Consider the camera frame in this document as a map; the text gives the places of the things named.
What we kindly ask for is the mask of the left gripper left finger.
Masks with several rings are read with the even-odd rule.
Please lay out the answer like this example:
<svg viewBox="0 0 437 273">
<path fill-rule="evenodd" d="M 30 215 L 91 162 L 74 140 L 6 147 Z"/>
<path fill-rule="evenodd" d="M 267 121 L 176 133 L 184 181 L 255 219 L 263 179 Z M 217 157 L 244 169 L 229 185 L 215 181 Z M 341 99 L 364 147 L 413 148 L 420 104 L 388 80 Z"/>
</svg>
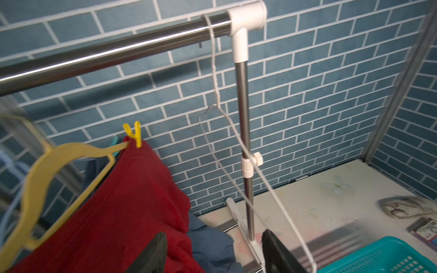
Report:
<svg viewBox="0 0 437 273">
<path fill-rule="evenodd" d="M 158 233 L 125 273 L 163 273 L 167 258 L 167 236 Z"/>
</svg>

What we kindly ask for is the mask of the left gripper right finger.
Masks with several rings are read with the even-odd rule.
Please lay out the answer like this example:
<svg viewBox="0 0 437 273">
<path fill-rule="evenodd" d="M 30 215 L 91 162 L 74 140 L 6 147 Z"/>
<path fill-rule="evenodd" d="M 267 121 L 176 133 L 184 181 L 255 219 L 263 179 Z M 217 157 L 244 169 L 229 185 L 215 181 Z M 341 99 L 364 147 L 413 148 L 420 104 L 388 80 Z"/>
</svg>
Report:
<svg viewBox="0 0 437 273">
<path fill-rule="evenodd" d="M 271 230 L 262 234 L 262 251 L 267 273 L 307 273 Z"/>
</svg>

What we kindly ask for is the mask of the red t-shirt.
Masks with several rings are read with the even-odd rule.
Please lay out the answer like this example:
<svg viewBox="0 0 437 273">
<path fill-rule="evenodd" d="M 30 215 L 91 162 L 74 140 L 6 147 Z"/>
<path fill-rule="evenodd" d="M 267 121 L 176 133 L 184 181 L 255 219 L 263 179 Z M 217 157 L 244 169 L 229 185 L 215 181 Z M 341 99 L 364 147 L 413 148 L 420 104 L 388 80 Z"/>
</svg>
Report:
<svg viewBox="0 0 437 273">
<path fill-rule="evenodd" d="M 190 199 L 147 143 L 125 142 L 98 190 L 12 272 L 123 273 L 161 232 L 167 237 L 165 272 L 202 272 L 187 234 Z"/>
</svg>

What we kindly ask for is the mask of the yellow clothespin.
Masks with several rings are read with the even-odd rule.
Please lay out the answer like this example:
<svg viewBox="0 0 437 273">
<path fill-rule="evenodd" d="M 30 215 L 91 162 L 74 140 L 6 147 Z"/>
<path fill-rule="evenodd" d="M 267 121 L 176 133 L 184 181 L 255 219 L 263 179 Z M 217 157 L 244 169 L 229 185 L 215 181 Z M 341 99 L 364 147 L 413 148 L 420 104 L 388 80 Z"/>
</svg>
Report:
<svg viewBox="0 0 437 273">
<path fill-rule="evenodd" d="M 140 121 L 135 121 L 134 129 L 131 128 L 129 124 L 123 124 L 123 129 L 126 135 L 133 140 L 135 140 L 135 145 L 139 149 L 142 147 L 142 135 L 141 135 L 141 123 Z"/>
</svg>

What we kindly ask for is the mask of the yellow plastic hanger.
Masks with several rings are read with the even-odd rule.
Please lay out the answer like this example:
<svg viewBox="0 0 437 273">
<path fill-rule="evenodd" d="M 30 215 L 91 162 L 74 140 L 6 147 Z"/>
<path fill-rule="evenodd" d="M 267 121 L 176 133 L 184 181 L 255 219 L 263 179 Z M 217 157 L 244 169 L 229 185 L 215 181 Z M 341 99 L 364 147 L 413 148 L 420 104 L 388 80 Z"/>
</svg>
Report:
<svg viewBox="0 0 437 273">
<path fill-rule="evenodd" d="M 15 261 L 17 255 L 23 248 L 35 250 L 63 226 L 115 165 L 116 158 L 113 154 L 128 148 L 129 142 L 122 142 L 104 149 L 76 142 L 52 146 L 26 118 L 8 114 L 1 114 L 1 117 L 21 121 L 36 137 L 44 149 L 43 155 L 33 164 L 26 176 L 26 184 L 24 185 L 23 195 L 21 197 L 18 224 L 1 249 L 1 272 L 3 273 L 10 268 L 12 262 Z M 109 163 L 95 177 L 92 183 L 41 238 L 36 239 L 33 237 L 34 227 L 43 212 L 48 190 L 55 175 L 76 159 L 102 157 L 108 158 Z"/>
</svg>

